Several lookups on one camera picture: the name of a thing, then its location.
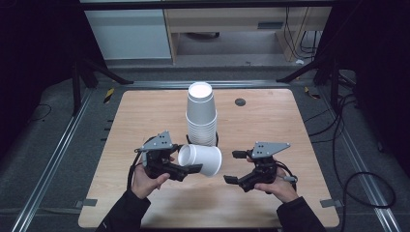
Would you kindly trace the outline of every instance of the small black circle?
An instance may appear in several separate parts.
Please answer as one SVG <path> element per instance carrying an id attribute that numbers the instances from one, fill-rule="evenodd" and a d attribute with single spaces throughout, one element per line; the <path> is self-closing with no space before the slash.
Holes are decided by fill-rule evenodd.
<path id="1" fill-rule="evenodd" d="M 238 106 L 244 106 L 247 103 L 244 99 L 237 99 L 235 100 L 235 104 Z"/>

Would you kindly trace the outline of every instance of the black sleeve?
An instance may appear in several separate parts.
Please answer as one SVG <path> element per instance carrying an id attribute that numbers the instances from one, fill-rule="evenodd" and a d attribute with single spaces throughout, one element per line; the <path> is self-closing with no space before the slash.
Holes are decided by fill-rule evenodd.
<path id="1" fill-rule="evenodd" d="M 303 197 L 279 206 L 278 217 L 285 232 L 326 231 Z"/>
<path id="2" fill-rule="evenodd" d="M 102 220 L 96 232 L 139 231 L 142 217 L 150 205 L 147 198 L 141 200 L 131 190 L 127 190 Z"/>

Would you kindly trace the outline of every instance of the stack of paper cups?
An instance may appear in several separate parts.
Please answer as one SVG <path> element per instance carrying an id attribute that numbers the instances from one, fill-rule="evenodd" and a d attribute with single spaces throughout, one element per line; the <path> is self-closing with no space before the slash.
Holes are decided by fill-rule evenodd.
<path id="1" fill-rule="evenodd" d="M 217 144 L 217 118 L 212 86 L 195 82 L 188 90 L 188 138 L 192 144 L 215 146 Z"/>

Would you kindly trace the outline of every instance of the white paper cup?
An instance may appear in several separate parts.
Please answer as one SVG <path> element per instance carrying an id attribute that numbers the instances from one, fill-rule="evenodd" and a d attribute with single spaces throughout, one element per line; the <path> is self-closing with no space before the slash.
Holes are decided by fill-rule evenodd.
<path id="1" fill-rule="evenodd" d="M 211 123 L 217 115 L 212 86 L 195 82 L 188 90 L 187 118 L 197 125 Z"/>
<path id="2" fill-rule="evenodd" d="M 202 168 L 199 173 L 207 177 L 212 177 L 220 170 L 222 154 L 218 147 L 187 144 L 179 151 L 178 162 L 182 166 L 202 163 Z"/>
<path id="3" fill-rule="evenodd" d="M 192 144 L 215 146 L 217 134 L 217 115 L 214 120 L 206 125 L 197 125 L 188 119 L 188 138 Z"/>

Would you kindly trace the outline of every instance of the white container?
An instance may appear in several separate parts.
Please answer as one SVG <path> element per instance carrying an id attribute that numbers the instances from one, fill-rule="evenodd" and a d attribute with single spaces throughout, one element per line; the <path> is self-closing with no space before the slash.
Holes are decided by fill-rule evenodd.
<path id="1" fill-rule="evenodd" d="M 212 177 L 220 171 L 222 154 L 218 147 L 188 144 L 184 145 L 179 151 L 178 162 L 182 166 L 202 163 L 199 173 Z"/>

